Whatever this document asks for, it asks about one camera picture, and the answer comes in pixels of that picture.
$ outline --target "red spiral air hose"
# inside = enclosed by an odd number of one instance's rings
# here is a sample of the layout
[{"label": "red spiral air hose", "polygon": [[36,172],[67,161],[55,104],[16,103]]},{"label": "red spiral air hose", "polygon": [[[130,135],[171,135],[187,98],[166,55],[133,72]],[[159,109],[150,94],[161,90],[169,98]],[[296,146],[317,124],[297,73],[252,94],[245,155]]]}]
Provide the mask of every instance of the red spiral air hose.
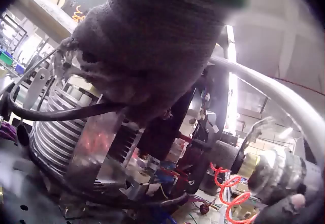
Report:
[{"label": "red spiral air hose", "polygon": [[231,222],[232,224],[249,224],[249,223],[251,223],[256,218],[256,215],[254,215],[253,217],[251,217],[249,219],[241,220],[241,221],[233,220],[229,216],[229,211],[231,210],[231,207],[234,206],[234,205],[237,205],[237,204],[241,204],[244,201],[246,201],[251,196],[250,192],[242,193],[241,195],[239,195],[235,199],[233,199],[233,201],[231,201],[231,202],[227,202],[227,201],[225,201],[223,199],[224,189],[225,188],[230,188],[230,187],[235,186],[236,184],[238,184],[240,182],[240,180],[241,180],[241,177],[240,176],[235,176],[235,177],[227,180],[226,182],[224,182],[224,184],[220,184],[218,182],[218,179],[217,179],[218,174],[221,173],[221,172],[228,172],[228,170],[224,170],[222,167],[217,169],[217,168],[215,168],[213,166],[212,163],[210,163],[210,167],[212,168],[212,170],[214,170],[216,172],[216,174],[215,174],[215,183],[216,183],[216,185],[221,188],[220,192],[219,192],[220,201],[228,206],[226,211],[225,211],[225,217],[226,217],[227,221]]}]

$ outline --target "wire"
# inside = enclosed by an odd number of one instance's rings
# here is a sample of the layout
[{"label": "wire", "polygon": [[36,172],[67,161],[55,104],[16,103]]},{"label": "wire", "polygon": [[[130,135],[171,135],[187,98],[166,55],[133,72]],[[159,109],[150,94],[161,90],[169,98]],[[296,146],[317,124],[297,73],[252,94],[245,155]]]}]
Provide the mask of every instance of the wire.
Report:
[{"label": "wire", "polygon": [[42,106],[42,103],[43,103],[45,97],[50,93],[50,89],[51,89],[51,87],[52,87],[54,81],[55,81],[55,77],[52,77],[51,80],[50,80],[50,82],[49,82],[48,85],[47,85],[46,91],[44,92],[43,96],[41,97],[40,102],[39,102],[38,105],[37,105],[37,109],[36,109],[36,111],[39,111],[39,110],[40,110],[40,108],[41,108],[41,106]]},{"label": "wire", "polygon": [[52,52],[48,53],[43,59],[35,62],[35,64],[29,70],[27,70],[25,74],[20,78],[20,80],[15,84],[15,86],[10,92],[10,97],[8,98],[8,105],[14,114],[29,121],[39,121],[39,122],[71,121],[80,118],[87,118],[96,115],[101,115],[111,111],[117,111],[125,107],[125,104],[105,102],[105,103],[94,104],[82,108],[58,110],[54,112],[32,111],[32,110],[20,108],[13,99],[15,91],[18,89],[21,82],[24,79],[26,79],[37,66],[39,66],[44,60],[46,60],[56,51],[57,50],[53,50]]},{"label": "wire", "polygon": [[188,214],[190,217],[192,217],[193,221],[195,222],[195,224],[198,224],[198,222],[195,220],[195,218],[192,216],[191,213]]},{"label": "wire", "polygon": [[167,195],[165,194],[163,188],[162,188],[162,185],[160,184],[160,189],[161,189],[161,192],[163,193],[163,195],[165,196],[166,199],[168,199]]},{"label": "wire", "polygon": [[270,77],[270,78],[273,78],[273,79],[275,79],[275,80],[279,80],[279,81],[283,81],[283,82],[288,82],[288,83],[291,83],[291,84],[293,84],[293,85],[296,85],[296,86],[302,87],[302,88],[304,88],[304,89],[308,89],[308,90],[313,91],[313,92],[315,92],[315,93],[317,93],[317,94],[320,94],[320,95],[325,96],[325,94],[323,94],[323,93],[321,93],[321,92],[319,92],[319,91],[317,91],[317,90],[315,90],[315,89],[312,89],[312,88],[306,87],[306,86],[304,86],[304,85],[301,85],[301,84],[299,84],[299,83],[295,83],[295,82],[292,82],[292,81],[288,81],[288,80],[286,80],[286,79],[282,79],[282,78],[279,78],[279,77]]},{"label": "wire", "polygon": [[233,178],[230,178],[229,180],[225,181],[224,184],[220,184],[218,182],[218,179],[217,179],[218,174],[221,173],[221,172],[228,172],[228,170],[224,170],[222,167],[219,167],[217,169],[217,168],[215,168],[213,166],[212,163],[210,163],[210,167],[212,168],[212,170],[214,170],[216,172],[216,174],[215,174],[215,184],[221,188],[220,193],[219,193],[220,201],[228,206],[226,211],[225,211],[225,217],[226,217],[227,221],[231,222],[232,224],[249,224],[249,223],[253,222],[255,220],[255,218],[256,218],[256,215],[254,215],[253,217],[251,217],[249,219],[240,220],[240,221],[233,220],[229,216],[229,211],[231,211],[232,206],[238,205],[238,204],[241,204],[241,203],[245,202],[251,196],[250,192],[242,193],[241,195],[239,195],[235,199],[233,199],[231,202],[227,202],[227,201],[225,201],[223,199],[224,189],[225,188],[230,188],[230,187],[235,186],[236,184],[238,184],[240,182],[240,180],[241,180],[241,177],[240,176],[234,176]]},{"label": "wire", "polygon": [[183,200],[185,200],[188,195],[183,193],[181,196],[164,200],[164,201],[156,201],[156,202],[134,202],[134,201],[116,201],[114,199],[107,198],[107,196],[103,196],[102,194],[98,194],[95,191],[85,191],[78,189],[69,183],[65,178],[62,178],[56,174],[56,172],[49,167],[49,163],[45,162],[41,159],[37,154],[37,152],[33,152],[30,145],[23,146],[27,149],[28,156],[30,160],[40,169],[40,171],[55,185],[62,188],[64,191],[71,193],[83,200],[90,201],[96,204],[106,205],[112,208],[120,208],[120,209],[139,209],[144,207],[163,207],[170,206],[173,204],[177,204]]}]

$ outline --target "gloved hand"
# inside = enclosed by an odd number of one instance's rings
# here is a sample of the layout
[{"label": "gloved hand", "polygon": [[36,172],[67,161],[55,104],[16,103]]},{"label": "gloved hand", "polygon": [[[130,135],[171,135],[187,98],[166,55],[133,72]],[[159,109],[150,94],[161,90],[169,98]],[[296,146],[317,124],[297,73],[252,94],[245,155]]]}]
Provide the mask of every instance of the gloved hand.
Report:
[{"label": "gloved hand", "polygon": [[324,223],[324,188],[305,202],[303,195],[288,196],[264,208],[253,224],[316,224]]},{"label": "gloved hand", "polygon": [[292,223],[294,217],[305,206],[303,195],[288,196],[274,205],[265,207],[256,217],[253,224],[286,224]]},{"label": "gloved hand", "polygon": [[61,43],[56,74],[62,71],[62,56],[76,51],[80,69],[71,67],[67,73],[126,104],[127,118],[144,126],[186,93],[207,65],[225,17],[209,4],[108,0],[90,10]]}]

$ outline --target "fluorescent light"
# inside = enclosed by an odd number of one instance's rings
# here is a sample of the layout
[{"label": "fluorescent light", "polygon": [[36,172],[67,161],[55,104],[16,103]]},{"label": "fluorescent light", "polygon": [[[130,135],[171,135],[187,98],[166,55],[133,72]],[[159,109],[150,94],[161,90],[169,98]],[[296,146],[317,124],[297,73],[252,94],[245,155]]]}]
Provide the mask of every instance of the fluorescent light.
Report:
[{"label": "fluorescent light", "polygon": [[227,28],[227,33],[228,33],[228,38],[230,42],[234,43],[235,42],[235,37],[234,37],[234,30],[232,26],[226,25]]},{"label": "fluorescent light", "polygon": [[281,139],[286,138],[292,131],[293,131],[292,127],[287,128],[286,130],[284,130],[279,134],[279,138]]},{"label": "fluorescent light", "polygon": [[[227,49],[228,59],[230,62],[237,63],[236,47],[234,43],[234,31],[232,26],[227,25],[227,33],[229,38],[229,46]],[[235,74],[229,73],[229,90],[231,91],[228,96],[228,109],[227,109],[227,119],[226,123],[228,125],[229,131],[235,135],[236,134],[236,124],[237,124],[237,103],[238,103],[238,78]]]}]

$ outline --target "black cable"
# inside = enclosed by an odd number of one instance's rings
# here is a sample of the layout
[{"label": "black cable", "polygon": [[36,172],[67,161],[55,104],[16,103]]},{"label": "black cable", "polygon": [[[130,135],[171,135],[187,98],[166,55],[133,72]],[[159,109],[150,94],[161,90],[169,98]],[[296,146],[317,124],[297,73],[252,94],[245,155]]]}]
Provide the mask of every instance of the black cable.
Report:
[{"label": "black cable", "polygon": [[80,118],[87,118],[96,115],[101,115],[111,111],[121,110],[125,107],[125,104],[114,103],[114,102],[99,103],[87,107],[59,110],[54,112],[32,111],[29,109],[24,109],[19,107],[14,101],[15,91],[19,88],[21,82],[26,77],[28,77],[37,66],[39,66],[44,60],[46,60],[55,52],[56,50],[53,50],[52,52],[47,54],[43,59],[35,62],[35,64],[25,72],[25,74],[21,77],[21,79],[15,84],[15,86],[11,90],[7,102],[9,108],[12,110],[13,113],[15,113],[15,115],[21,117],[22,119],[26,119],[29,121],[37,121],[37,122],[70,121],[70,120],[76,120]]},{"label": "black cable", "polygon": [[37,109],[36,109],[36,111],[39,111],[39,110],[41,109],[42,103],[43,103],[45,97],[50,93],[50,89],[51,89],[51,87],[52,87],[54,81],[55,81],[55,77],[52,77],[51,80],[50,80],[50,82],[49,82],[48,85],[47,85],[47,88],[46,88],[46,90],[45,90],[43,96],[41,97],[40,102],[39,102],[38,105],[37,105]]}]

